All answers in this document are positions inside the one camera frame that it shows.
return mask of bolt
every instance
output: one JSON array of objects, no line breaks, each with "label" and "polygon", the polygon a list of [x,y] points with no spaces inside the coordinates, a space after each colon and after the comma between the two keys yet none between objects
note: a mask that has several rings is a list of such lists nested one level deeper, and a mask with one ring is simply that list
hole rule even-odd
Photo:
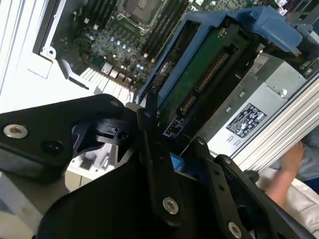
[{"label": "bolt", "polygon": [[198,138],[198,142],[199,142],[201,145],[205,145],[205,141],[202,140],[201,138]]},{"label": "bolt", "polygon": [[172,215],[176,215],[178,213],[178,204],[171,197],[166,197],[163,199],[163,207],[168,213]]},{"label": "bolt", "polygon": [[9,138],[22,139],[28,135],[28,130],[19,124],[9,124],[4,127],[3,133]]},{"label": "bolt", "polygon": [[282,89],[280,92],[279,92],[279,95],[283,98],[287,95],[288,91],[286,89]]},{"label": "bolt", "polygon": [[149,118],[152,117],[151,114],[150,114],[150,112],[145,111],[144,114],[145,114],[147,117],[149,117]]},{"label": "bolt", "polygon": [[124,139],[127,139],[128,137],[129,137],[129,133],[125,131],[119,133],[119,139],[124,140]]},{"label": "bolt", "polygon": [[231,160],[227,157],[224,157],[224,161],[227,163],[227,164],[231,164]]},{"label": "bolt", "polygon": [[313,71],[312,68],[308,68],[308,69],[306,70],[306,72],[305,72],[305,75],[306,75],[306,76],[309,75],[312,71]]},{"label": "bolt", "polygon": [[46,140],[41,144],[42,150],[52,156],[59,155],[63,152],[63,144],[56,140]]},{"label": "bolt", "polygon": [[241,231],[239,229],[239,227],[234,224],[233,222],[229,222],[228,223],[228,229],[230,230],[230,232],[234,235],[234,237],[240,239],[242,234]]},{"label": "bolt", "polygon": [[111,101],[111,104],[114,106],[120,106],[119,103],[117,103],[116,101]]}]

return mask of motherboard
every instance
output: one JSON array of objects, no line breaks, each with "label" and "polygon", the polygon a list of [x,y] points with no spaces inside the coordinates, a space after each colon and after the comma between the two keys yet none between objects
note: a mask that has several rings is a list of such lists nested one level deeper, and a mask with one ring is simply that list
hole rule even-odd
[{"label": "motherboard", "polygon": [[250,0],[90,0],[73,43],[88,65],[139,90],[188,12],[252,5]]}]

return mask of power supply label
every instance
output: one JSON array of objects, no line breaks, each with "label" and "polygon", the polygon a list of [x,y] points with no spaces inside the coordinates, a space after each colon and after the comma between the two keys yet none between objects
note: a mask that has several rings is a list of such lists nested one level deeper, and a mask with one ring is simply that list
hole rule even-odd
[{"label": "power supply label", "polygon": [[254,128],[256,128],[267,115],[261,110],[248,104],[235,119],[226,127],[241,138],[246,137]]}]

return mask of blue plastic tab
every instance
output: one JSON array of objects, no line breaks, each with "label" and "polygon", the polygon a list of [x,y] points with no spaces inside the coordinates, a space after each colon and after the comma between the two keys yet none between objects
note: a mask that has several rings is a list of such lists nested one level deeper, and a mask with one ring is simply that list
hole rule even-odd
[{"label": "blue plastic tab", "polygon": [[303,39],[299,32],[286,23],[286,18],[271,6],[256,6],[235,12],[191,13],[186,16],[186,20],[207,22],[218,27],[226,16],[237,20],[248,31],[261,35],[286,52],[296,48]]}]

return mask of silver screw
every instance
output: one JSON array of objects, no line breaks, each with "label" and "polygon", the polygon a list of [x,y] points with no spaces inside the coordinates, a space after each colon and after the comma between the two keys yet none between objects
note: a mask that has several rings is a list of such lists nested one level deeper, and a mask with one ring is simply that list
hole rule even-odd
[{"label": "silver screw", "polygon": [[168,213],[172,215],[175,215],[178,213],[178,204],[171,197],[166,197],[163,199],[163,207]]},{"label": "silver screw", "polygon": [[4,127],[3,133],[9,138],[21,139],[28,135],[28,130],[19,124],[9,124]]},{"label": "silver screw", "polygon": [[119,106],[119,103],[117,103],[116,101],[111,101],[111,104],[114,106]]},{"label": "silver screw", "polygon": [[201,138],[198,139],[198,142],[199,142],[201,145],[205,145],[205,141],[202,140]]},{"label": "silver screw", "polygon": [[288,91],[286,89],[282,89],[280,92],[279,92],[279,95],[281,97],[285,97],[287,95]]},{"label": "silver screw", "polygon": [[227,163],[227,164],[231,164],[231,160],[227,157],[224,157],[224,161]]},{"label": "silver screw", "polygon": [[228,229],[230,230],[230,232],[234,235],[234,237],[240,239],[242,234],[241,231],[239,229],[239,227],[234,224],[233,222],[229,222],[228,223]]},{"label": "silver screw", "polygon": [[149,118],[152,117],[151,114],[150,114],[149,112],[147,112],[147,111],[145,111],[144,114],[145,114],[147,117],[149,117]]}]

